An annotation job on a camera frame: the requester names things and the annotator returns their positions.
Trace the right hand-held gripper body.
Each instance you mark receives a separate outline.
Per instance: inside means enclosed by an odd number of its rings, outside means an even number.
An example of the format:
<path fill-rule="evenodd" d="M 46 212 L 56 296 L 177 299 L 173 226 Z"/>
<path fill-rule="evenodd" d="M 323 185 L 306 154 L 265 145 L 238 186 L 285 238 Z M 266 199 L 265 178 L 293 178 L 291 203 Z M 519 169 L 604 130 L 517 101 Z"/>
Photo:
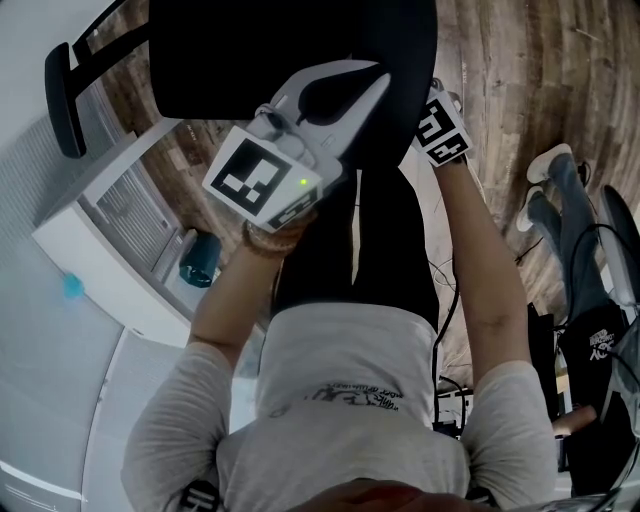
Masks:
<path fill-rule="evenodd" d="M 431 82 L 412 147 L 425 156 L 433 167 L 464 158 L 473 148 L 464 124 L 460 97 L 447 91 L 437 78 Z"/>

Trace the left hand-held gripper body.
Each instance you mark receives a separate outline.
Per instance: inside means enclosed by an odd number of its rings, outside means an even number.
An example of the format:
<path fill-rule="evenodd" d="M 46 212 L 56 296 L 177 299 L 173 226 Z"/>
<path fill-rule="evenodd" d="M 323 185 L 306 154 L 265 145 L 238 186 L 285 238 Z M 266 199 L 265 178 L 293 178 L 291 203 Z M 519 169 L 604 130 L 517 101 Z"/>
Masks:
<path fill-rule="evenodd" d="M 202 186 L 248 222 L 275 233 L 308 213 L 341 178 L 342 149 L 330 127 L 297 123 L 263 104 L 247 127 L 231 129 Z"/>

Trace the person's left forearm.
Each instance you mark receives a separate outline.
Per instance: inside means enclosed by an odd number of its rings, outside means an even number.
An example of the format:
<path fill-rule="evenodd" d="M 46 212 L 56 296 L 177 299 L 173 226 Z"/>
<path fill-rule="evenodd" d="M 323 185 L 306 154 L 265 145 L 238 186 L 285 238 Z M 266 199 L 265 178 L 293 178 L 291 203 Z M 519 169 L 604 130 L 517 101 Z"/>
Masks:
<path fill-rule="evenodd" d="M 316 217 L 312 210 L 276 233 L 244 222 L 241 243 L 196 309 L 189 341 L 218 349 L 234 367 L 284 259 Z"/>

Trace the person's right forearm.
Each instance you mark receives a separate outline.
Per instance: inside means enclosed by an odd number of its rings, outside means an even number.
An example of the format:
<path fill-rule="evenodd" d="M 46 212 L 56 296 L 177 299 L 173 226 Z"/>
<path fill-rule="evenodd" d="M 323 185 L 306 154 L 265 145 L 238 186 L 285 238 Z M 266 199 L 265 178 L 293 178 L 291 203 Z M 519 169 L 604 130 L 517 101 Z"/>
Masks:
<path fill-rule="evenodd" d="M 530 360 L 525 289 L 514 258 L 464 163 L 435 170 L 450 229 L 473 379 Z"/>

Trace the black office chair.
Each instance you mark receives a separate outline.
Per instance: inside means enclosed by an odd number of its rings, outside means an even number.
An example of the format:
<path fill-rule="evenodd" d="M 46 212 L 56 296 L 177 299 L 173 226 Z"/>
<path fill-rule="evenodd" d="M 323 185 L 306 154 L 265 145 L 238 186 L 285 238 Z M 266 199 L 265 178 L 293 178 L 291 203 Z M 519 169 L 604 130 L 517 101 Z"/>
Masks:
<path fill-rule="evenodd" d="M 69 45 L 78 96 L 147 45 L 161 115 L 248 120 L 304 68 L 377 62 L 389 89 L 347 151 L 358 168 L 396 166 L 418 127 L 434 74 L 436 0 L 149 0 L 148 19 L 98 51 Z"/>

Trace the teal waste bin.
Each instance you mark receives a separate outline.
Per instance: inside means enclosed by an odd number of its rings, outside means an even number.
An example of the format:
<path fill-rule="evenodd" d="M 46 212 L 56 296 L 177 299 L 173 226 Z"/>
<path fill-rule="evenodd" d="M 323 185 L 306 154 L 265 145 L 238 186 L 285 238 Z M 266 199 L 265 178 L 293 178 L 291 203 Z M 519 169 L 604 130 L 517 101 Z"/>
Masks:
<path fill-rule="evenodd" d="M 198 233 L 182 258 L 179 274 L 183 281 L 197 288 L 211 286 L 221 253 L 221 242 L 212 233 Z"/>

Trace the person's black trousers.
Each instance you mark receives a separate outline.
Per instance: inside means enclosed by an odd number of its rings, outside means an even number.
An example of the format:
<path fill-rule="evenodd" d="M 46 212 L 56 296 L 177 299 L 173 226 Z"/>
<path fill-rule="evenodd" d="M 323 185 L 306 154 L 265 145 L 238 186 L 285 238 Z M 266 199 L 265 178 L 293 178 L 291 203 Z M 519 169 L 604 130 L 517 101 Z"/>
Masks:
<path fill-rule="evenodd" d="M 317 302 L 394 307 L 438 325 L 421 208 L 399 168 L 351 173 L 285 258 L 271 313 Z"/>

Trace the white desk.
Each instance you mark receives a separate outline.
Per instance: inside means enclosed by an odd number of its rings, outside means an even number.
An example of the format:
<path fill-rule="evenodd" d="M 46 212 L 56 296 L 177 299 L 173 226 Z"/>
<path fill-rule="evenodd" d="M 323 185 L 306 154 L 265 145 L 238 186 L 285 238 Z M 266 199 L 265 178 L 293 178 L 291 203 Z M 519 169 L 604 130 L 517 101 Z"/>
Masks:
<path fill-rule="evenodd" d="M 180 277 L 196 232 L 183 228 L 138 165 L 178 123 L 163 118 L 142 135 L 125 135 L 71 185 L 33 238 L 126 329 L 183 347 L 204 293 Z"/>

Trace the person's grey printed t-shirt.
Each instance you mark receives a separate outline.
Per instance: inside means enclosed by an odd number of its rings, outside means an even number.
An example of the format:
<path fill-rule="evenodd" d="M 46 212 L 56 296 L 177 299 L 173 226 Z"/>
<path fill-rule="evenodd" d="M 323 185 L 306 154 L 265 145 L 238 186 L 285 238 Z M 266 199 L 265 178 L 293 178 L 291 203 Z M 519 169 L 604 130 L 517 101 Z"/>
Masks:
<path fill-rule="evenodd" d="M 556 443 L 533 366 L 485 375 L 454 439 L 432 427 L 434 337 L 397 308 L 283 311 L 265 340 L 255 420 L 238 431 L 228 361 L 189 344 L 130 435 L 121 479 L 133 509 L 178 512 L 202 485 L 222 512 L 283 512 L 355 479 L 460 497 L 477 488 L 503 509 L 549 500 Z"/>

